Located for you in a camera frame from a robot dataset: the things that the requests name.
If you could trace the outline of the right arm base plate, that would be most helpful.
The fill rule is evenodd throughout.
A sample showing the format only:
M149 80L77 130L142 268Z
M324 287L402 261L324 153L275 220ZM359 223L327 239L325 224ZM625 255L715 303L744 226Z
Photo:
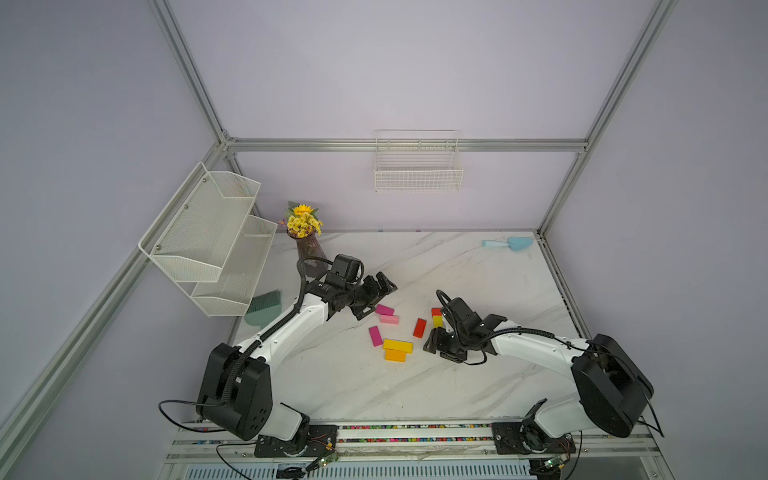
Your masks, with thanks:
M500 455L517 454L566 454L576 452L569 435L558 438L547 436L535 425L524 422L494 422L491 424L492 439Z

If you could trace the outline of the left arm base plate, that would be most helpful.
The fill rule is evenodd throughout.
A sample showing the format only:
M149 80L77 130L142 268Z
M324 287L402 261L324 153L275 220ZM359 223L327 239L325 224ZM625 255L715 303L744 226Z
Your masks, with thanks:
M335 447L339 427L332 424L309 424L294 439L284 441L259 435L254 447L256 458L318 457Z

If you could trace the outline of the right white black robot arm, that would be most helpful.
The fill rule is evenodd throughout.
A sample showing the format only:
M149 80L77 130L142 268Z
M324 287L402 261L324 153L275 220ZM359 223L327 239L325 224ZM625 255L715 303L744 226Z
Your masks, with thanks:
M575 391L537 401L519 423L517 436L528 451L541 451L567 434L599 429L627 438L651 407L654 387L618 342L607 335L571 339L515 325L498 331L486 320L471 332L432 329L423 350L457 364L468 353L509 356L570 380Z

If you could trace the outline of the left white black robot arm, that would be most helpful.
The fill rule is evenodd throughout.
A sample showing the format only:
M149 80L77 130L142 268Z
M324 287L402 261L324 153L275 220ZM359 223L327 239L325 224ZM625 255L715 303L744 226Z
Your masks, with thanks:
M228 432L248 441L270 437L301 450L309 441L308 415L273 398L272 374L310 333L347 309L362 320L397 286L382 272L367 275L361 260L337 255L296 262L300 284L292 307L249 339L215 347L195 401L167 399L160 414L192 433Z

